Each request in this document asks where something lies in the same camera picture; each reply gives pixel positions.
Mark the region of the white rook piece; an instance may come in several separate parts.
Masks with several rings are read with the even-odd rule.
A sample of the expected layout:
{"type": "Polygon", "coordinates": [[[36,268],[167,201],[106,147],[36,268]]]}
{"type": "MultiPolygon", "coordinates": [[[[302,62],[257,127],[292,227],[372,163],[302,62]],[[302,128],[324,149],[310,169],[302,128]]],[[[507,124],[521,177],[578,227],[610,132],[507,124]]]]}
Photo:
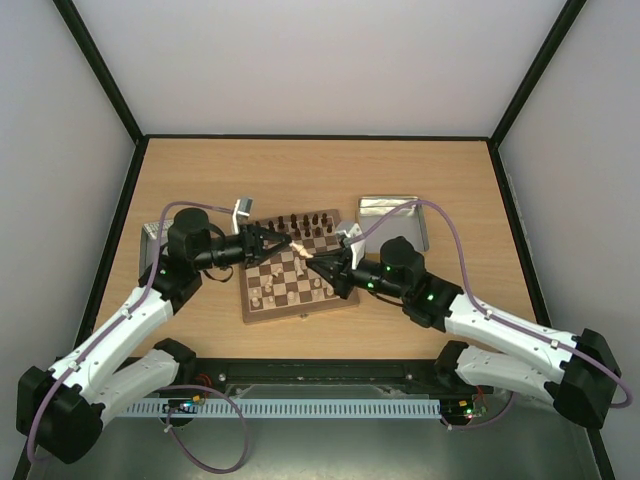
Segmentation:
{"type": "Polygon", "coordinates": [[[297,242],[291,242],[289,246],[291,247],[292,250],[297,252],[298,255],[301,256],[302,258],[310,259],[314,257],[314,255],[310,253],[302,244],[299,244],[297,242]]]}

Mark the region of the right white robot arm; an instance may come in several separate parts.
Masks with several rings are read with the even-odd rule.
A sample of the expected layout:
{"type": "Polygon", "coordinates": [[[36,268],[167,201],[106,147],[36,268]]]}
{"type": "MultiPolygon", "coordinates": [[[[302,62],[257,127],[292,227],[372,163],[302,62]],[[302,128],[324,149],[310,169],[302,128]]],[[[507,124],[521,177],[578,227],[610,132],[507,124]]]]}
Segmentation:
{"type": "Polygon", "coordinates": [[[402,237],[387,241],[377,262],[341,247],[306,264],[341,298],[356,288],[390,296],[417,325],[453,335],[434,364],[443,389],[509,390],[581,427],[603,427],[621,371],[599,333],[546,328],[481,302],[428,272],[423,256],[402,237]]]}

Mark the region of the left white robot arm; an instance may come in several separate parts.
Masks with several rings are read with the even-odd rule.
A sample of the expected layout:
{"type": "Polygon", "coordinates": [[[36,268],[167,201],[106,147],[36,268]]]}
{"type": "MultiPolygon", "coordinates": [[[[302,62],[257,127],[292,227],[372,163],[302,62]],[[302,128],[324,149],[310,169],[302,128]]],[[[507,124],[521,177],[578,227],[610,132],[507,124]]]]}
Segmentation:
{"type": "Polygon", "coordinates": [[[195,356],[169,340],[135,363],[123,363],[151,333],[174,317],[213,268],[255,266],[292,239],[289,234],[241,223],[233,212],[232,232],[209,220],[209,207],[184,202],[171,224],[159,226],[153,261],[119,309],[90,337],[47,369],[30,367],[17,386],[16,428],[26,437],[26,454],[37,448],[64,463],[82,458],[103,429],[127,407],[169,387],[188,371],[195,356]]]}

